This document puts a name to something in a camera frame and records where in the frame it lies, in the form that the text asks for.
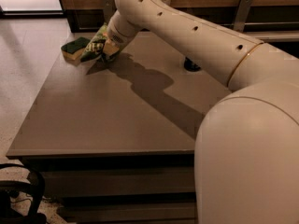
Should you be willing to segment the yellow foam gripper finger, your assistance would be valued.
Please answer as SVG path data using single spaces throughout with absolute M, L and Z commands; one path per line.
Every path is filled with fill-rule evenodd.
M 110 39 L 108 39 L 105 42 L 105 45 L 103 47 L 103 53 L 106 54 L 107 56 L 112 56 L 116 54 L 119 50 L 120 48 Z

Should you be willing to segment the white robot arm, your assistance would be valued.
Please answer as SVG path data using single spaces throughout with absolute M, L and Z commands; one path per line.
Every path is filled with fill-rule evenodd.
M 170 0 L 115 4 L 107 32 L 118 47 L 148 29 L 230 91 L 196 138 L 199 224 L 299 224 L 299 61 Z

